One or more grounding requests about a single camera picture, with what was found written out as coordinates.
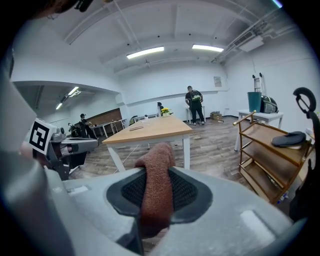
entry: wooden wall panel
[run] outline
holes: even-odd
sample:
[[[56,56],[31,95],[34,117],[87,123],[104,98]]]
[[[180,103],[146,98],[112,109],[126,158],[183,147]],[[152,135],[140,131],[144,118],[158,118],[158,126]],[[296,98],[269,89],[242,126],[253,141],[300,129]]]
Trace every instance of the wooden wall panel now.
[[[121,120],[121,119],[122,119],[122,116],[121,116],[120,108],[113,109],[113,110],[95,115],[90,118],[86,118],[86,120],[90,121],[93,125],[101,125],[101,124],[110,123],[112,121]],[[122,130],[121,122],[116,123],[116,128],[118,129],[118,131]],[[106,126],[105,131],[107,134],[112,133],[111,126],[110,125]]]

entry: wooden floor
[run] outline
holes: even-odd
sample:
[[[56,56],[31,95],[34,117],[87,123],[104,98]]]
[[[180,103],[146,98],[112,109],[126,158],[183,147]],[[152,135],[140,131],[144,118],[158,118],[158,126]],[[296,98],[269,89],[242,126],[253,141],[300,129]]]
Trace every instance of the wooden floor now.
[[[247,181],[238,173],[240,153],[234,151],[238,128],[233,126],[234,117],[225,117],[224,123],[206,120],[204,126],[191,126],[194,133],[190,136],[190,169],[206,175],[220,177],[238,182],[252,190]],[[105,137],[99,138],[99,146],[89,153],[81,169],[75,170],[70,179],[81,179],[113,174],[115,166],[106,145],[101,143]],[[176,166],[184,166],[182,141],[171,143],[175,155]],[[124,167],[129,170],[135,161],[148,152],[147,145],[124,146],[117,148]],[[156,237],[143,241],[144,251],[148,253],[165,235],[166,229]]]

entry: ladder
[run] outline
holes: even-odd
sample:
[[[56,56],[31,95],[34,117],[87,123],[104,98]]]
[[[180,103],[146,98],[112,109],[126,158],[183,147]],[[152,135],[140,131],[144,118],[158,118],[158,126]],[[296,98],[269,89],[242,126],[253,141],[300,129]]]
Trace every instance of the ladder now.
[[[265,95],[264,81],[262,74],[259,73],[259,77],[256,77],[254,74],[252,75],[253,79],[253,91],[256,93],[261,93]]]

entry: wooden rack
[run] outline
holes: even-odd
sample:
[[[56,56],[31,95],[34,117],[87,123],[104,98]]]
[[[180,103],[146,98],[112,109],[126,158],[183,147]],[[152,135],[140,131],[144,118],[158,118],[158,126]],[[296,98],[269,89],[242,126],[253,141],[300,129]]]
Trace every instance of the wooden rack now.
[[[233,123],[234,126],[239,125],[239,172],[260,197],[276,204],[295,180],[310,154],[311,140],[306,140],[299,150],[275,147],[271,143],[272,139],[288,132],[254,122],[255,112]],[[251,118],[251,124],[242,130],[241,123],[248,118]],[[243,145],[243,136],[250,139],[246,145]],[[249,159],[243,161],[243,153]]]

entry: towel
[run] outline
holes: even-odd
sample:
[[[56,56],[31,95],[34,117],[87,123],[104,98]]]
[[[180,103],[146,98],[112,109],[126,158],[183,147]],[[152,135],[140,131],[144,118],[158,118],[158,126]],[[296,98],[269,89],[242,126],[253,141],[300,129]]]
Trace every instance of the towel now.
[[[135,167],[146,168],[146,185],[139,222],[142,238],[154,237],[170,224],[174,206],[168,168],[174,165],[173,149],[166,142],[156,144],[135,163]]]

